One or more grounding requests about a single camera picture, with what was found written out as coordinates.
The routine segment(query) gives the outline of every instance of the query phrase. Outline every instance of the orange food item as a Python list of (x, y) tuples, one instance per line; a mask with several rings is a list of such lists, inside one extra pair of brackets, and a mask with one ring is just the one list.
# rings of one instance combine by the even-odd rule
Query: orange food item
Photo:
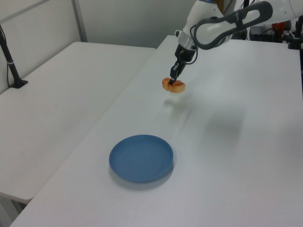
[(170, 91), (172, 93), (181, 93), (185, 90), (185, 83), (182, 83), (182, 81), (177, 80), (172, 85), (169, 84), (170, 78), (166, 77), (162, 80), (163, 88), (167, 91)]

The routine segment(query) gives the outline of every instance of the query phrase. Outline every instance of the white wall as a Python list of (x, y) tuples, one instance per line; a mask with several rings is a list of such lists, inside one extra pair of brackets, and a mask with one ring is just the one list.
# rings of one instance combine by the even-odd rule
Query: white wall
[[(21, 78), (71, 43), (80, 41), (71, 0), (49, 0), (1, 26)], [(6, 60), (1, 50), (0, 93), (6, 89)]]
[[(227, 9), (227, 11), (225, 13), (226, 15), (231, 14), (234, 11), (236, 2), (237, 2), (237, 0), (232, 0), (231, 5), (229, 6), (229, 8)], [(230, 0), (224, 0), (224, 10), (226, 10), (229, 3), (230, 3)]]
[(87, 40), (157, 48), (182, 30), (196, 0), (78, 0)]

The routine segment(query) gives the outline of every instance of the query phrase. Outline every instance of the equipment in background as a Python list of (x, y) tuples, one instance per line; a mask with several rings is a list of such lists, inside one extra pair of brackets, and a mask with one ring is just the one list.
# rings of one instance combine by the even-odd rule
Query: equipment in background
[(291, 26), (290, 20), (272, 25), (252, 26), (250, 27), (250, 40), (282, 43), (283, 32), (290, 31)]

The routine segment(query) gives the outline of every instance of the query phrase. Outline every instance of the black cable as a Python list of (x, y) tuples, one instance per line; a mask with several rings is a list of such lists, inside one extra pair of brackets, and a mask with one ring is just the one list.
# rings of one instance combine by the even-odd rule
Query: black cable
[(6, 67), (6, 80), (8, 82), (8, 87), (10, 88), (10, 85), (9, 85), (9, 64), (7, 64), (7, 67)]
[(242, 9), (243, 5), (244, 5), (244, 2), (242, 3), (242, 5), (240, 5), (239, 9)]
[(1, 33), (3, 34), (4, 39), (6, 40), (6, 37), (5, 37), (4, 31), (3, 31), (2, 27), (1, 27), (1, 25), (0, 25), (0, 30), (1, 30)]
[(191, 32), (191, 30), (193, 29), (195, 27), (195, 25), (194, 26), (192, 26), (191, 28), (190, 28), (190, 30), (189, 30), (189, 32), (190, 32), (190, 36), (191, 36), (191, 38), (193, 39), (193, 41), (194, 41), (194, 44), (195, 44), (195, 49), (196, 49), (196, 58), (194, 59), (194, 61), (193, 62), (191, 62), (191, 63), (187, 63), (187, 62), (185, 62), (185, 61), (183, 61), (183, 60), (181, 60), (181, 58), (180, 58), (180, 54), (181, 54), (181, 52), (178, 54), (178, 60), (179, 61), (181, 61), (181, 62), (183, 62), (183, 64), (185, 64), (185, 65), (191, 65), (191, 64), (194, 64), (196, 61), (197, 61), (197, 58), (198, 58), (198, 47), (197, 47), (197, 44), (196, 44), (196, 42), (195, 42), (195, 40), (194, 40), (194, 36), (193, 36), (193, 34), (192, 34), (192, 32)]

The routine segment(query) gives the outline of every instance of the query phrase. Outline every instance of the white robot link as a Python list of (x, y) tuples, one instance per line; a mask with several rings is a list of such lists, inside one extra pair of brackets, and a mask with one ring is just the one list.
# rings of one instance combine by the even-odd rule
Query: white robot link
[(230, 40), (232, 34), (258, 24), (273, 24), (303, 15), (302, 0), (256, 0), (255, 3), (224, 16), (211, 0), (197, 0), (185, 27), (178, 36), (177, 61), (170, 70), (172, 85), (198, 48), (209, 50)]

